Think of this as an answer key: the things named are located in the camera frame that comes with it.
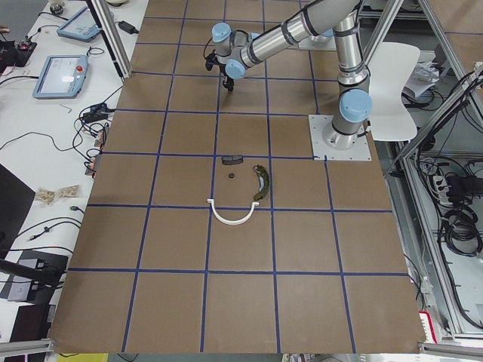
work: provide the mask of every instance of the white table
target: white table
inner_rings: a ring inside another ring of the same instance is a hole
[[[114,21],[125,20],[137,29],[141,27],[144,12],[149,0],[130,0],[120,8],[111,8]],[[66,0],[66,7],[62,16],[71,17],[85,2]],[[34,23],[30,35],[40,26],[47,24],[62,25],[64,20],[41,15]],[[126,53],[131,58],[137,35],[129,35],[119,30]],[[81,93],[73,100],[37,100],[32,97],[35,79],[20,79],[7,82],[0,86],[0,146],[8,140],[24,133],[36,131],[50,134],[56,144],[66,149],[72,145],[75,135],[73,127],[78,113],[85,107],[102,102],[116,88],[122,85],[110,59],[102,37],[97,36],[92,42],[84,43],[67,38],[61,38],[55,27],[46,27],[32,39],[38,43],[32,54],[28,66],[17,68],[11,74],[0,77],[0,81],[14,75],[39,75],[48,55],[86,54],[88,48],[98,47],[105,50],[101,56],[89,57],[89,70]],[[115,108],[120,91],[107,102],[109,108]],[[79,146],[81,152],[87,151],[94,145],[93,137],[84,137]],[[55,190],[65,186],[80,185],[81,195],[78,198],[55,201],[50,205],[34,201],[29,215],[23,225],[26,229],[30,225],[58,216],[71,216],[82,220],[79,211],[71,211],[70,206],[76,205],[82,209],[88,202],[93,179],[85,176],[84,159],[74,150],[68,152],[57,151],[47,137],[29,135],[9,144],[0,151],[0,163],[25,182],[31,189],[37,191],[39,187]],[[73,249],[78,229],[73,225],[59,225],[46,235],[34,241],[26,241],[30,235],[38,234],[43,225],[27,232],[16,240],[12,248],[63,246]],[[40,250],[48,253],[67,255],[64,250]],[[16,262],[20,252],[10,252],[6,260]],[[0,280],[6,280],[7,275],[0,273]],[[51,304],[57,304],[61,290],[55,292]],[[17,309],[25,303],[8,302],[0,299],[0,342],[8,342],[14,325]]]

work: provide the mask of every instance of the white mounting plate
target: white mounting plate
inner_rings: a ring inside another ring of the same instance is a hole
[[[322,139],[324,127],[332,122],[333,115],[309,115],[310,138],[312,139],[312,152],[314,160],[323,161],[371,161],[368,141],[365,136],[359,137],[354,145],[345,151],[339,151],[330,147]],[[359,133],[364,132],[361,126]]]
[[[303,51],[335,51],[335,37],[327,41],[312,41],[310,37],[305,38],[299,43],[299,49]]]

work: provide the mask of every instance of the black connector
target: black connector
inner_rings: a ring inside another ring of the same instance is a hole
[[[127,23],[125,21],[120,21],[118,23],[118,25],[119,25],[119,28],[124,30],[127,34],[137,34],[137,33],[139,33],[139,30],[137,30],[135,26],[133,26],[130,23]]]

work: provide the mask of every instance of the white curved handle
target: white curved handle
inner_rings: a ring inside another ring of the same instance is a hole
[[[242,217],[240,220],[227,220],[227,219],[224,219],[223,217],[221,217],[220,214],[214,208],[214,199],[213,198],[209,198],[207,200],[207,202],[211,205],[211,209],[213,210],[213,214],[215,215],[215,217],[219,221],[221,221],[223,224],[227,224],[227,225],[240,225],[243,222],[247,221],[248,219],[251,218],[251,214],[254,213],[255,207],[260,205],[259,202],[254,201],[254,202],[251,203],[250,212],[245,217]]]

